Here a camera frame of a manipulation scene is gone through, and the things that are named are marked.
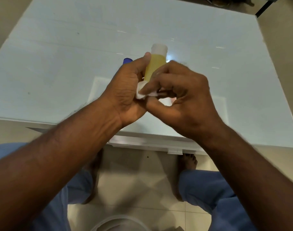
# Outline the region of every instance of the right hand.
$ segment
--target right hand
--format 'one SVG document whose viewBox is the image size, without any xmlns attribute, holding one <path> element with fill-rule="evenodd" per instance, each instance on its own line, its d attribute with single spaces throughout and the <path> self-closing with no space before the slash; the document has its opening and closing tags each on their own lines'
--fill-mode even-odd
<svg viewBox="0 0 293 231">
<path fill-rule="evenodd" d="M 149 83 L 139 93 L 159 90 L 159 94 L 177 99 L 172 106 L 165 106 L 157 98 L 147 97 L 146 109 L 182 136 L 203 143 L 225 127 L 215 109 L 204 75 L 170 61 L 152 74 Z"/>
</svg>

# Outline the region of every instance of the container lid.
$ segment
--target container lid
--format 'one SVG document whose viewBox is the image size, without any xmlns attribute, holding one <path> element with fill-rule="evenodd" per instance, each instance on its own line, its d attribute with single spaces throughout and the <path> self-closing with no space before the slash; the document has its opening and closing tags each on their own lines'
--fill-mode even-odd
<svg viewBox="0 0 293 231">
<path fill-rule="evenodd" d="M 167 57 L 168 47 L 164 44 L 153 44 L 151 48 L 151 54 L 159 54 Z"/>
</svg>

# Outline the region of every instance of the blue cap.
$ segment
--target blue cap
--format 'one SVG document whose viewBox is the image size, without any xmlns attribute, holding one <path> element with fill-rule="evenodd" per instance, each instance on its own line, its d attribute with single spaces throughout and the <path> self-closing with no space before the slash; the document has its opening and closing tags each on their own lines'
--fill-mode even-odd
<svg viewBox="0 0 293 231">
<path fill-rule="evenodd" d="M 130 58 L 124 58 L 123 65 L 132 62 L 133 60 Z"/>
</svg>

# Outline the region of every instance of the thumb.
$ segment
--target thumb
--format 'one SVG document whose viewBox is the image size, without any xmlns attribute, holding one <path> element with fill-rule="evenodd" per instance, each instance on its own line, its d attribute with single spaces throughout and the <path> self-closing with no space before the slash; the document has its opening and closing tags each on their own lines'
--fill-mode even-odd
<svg viewBox="0 0 293 231">
<path fill-rule="evenodd" d="M 146 110 L 168 126 L 175 123 L 178 111 L 172 106 L 165 106 L 156 97 L 148 96 L 145 99 Z"/>
</svg>

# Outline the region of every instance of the bare foot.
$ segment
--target bare foot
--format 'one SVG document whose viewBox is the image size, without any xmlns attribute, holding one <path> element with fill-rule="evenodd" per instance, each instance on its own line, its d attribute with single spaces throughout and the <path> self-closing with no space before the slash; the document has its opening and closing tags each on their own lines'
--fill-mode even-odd
<svg viewBox="0 0 293 231">
<path fill-rule="evenodd" d="M 179 201 L 183 202 L 183 199 L 179 193 L 179 175 L 181 174 L 181 172 L 183 172 L 186 169 L 195 170 L 197 167 L 197 163 L 198 163 L 198 161 L 196 160 L 196 157 L 194 154 L 179 155 L 179 158 L 178 158 L 178 181 L 175 186 L 175 188 L 176 188 L 175 189 L 175 197 Z"/>
<path fill-rule="evenodd" d="M 99 179 L 99 168 L 101 166 L 101 161 L 103 158 L 103 152 L 104 150 L 101 149 L 95 156 L 95 158 L 87 164 L 84 169 L 90 171 L 93 179 L 93 186 L 92 186 L 92 193 L 90 196 L 83 202 L 83 204 L 89 203 L 94 197 L 97 195 L 97 185 L 98 185 L 98 179 Z"/>
</svg>

